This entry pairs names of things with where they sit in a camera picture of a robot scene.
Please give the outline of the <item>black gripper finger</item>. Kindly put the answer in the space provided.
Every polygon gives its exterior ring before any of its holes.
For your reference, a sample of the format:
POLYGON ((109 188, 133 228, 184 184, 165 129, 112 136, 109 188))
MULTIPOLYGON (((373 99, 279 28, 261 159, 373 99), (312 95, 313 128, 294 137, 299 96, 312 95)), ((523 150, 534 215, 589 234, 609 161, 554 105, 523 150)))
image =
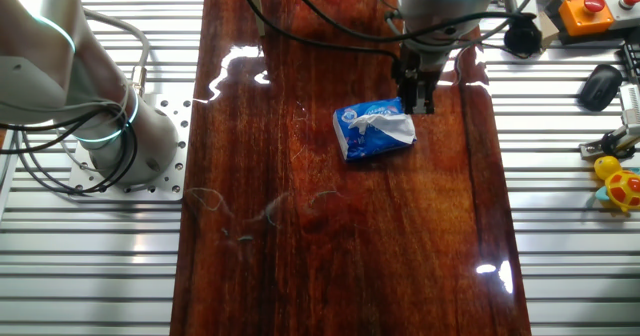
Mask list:
POLYGON ((414 108, 417 105, 417 88, 416 79, 405 79, 402 83, 402 102, 404 112, 406 114, 414 114, 414 108))
POLYGON ((433 80, 423 80, 418 84, 418 112, 421 114, 432 114, 434 112, 433 93, 435 82, 433 80))

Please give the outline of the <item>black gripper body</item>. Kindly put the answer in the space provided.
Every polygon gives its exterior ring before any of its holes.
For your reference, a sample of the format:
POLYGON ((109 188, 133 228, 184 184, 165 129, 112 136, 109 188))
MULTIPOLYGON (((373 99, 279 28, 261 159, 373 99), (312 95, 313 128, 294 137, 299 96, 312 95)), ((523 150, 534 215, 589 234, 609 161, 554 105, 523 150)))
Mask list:
POLYGON ((436 83, 440 80, 448 59, 448 52, 415 51, 406 45, 401 45, 394 79, 397 84, 410 79, 436 83))

